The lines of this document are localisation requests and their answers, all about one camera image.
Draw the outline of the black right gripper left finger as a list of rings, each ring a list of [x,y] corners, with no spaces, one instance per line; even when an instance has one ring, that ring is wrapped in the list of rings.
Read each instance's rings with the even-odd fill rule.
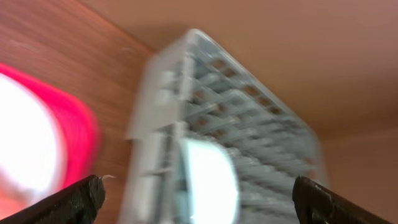
[[[103,180],[89,175],[1,220],[1,224],[92,224],[106,196]]]

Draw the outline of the light blue bowl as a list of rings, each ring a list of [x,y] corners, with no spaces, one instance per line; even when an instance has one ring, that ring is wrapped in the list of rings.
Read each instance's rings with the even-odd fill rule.
[[[180,141],[177,223],[234,224],[239,217],[239,184],[226,149],[206,140]]]

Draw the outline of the light blue plate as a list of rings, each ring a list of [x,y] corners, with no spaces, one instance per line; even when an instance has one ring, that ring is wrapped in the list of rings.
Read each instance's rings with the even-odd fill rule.
[[[48,106],[31,90],[1,75],[1,180],[36,202],[62,187],[66,169],[63,136]]]

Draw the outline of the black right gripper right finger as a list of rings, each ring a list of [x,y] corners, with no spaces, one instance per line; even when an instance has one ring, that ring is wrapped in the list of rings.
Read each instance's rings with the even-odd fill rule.
[[[297,177],[292,191],[300,224],[391,224],[307,177]]]

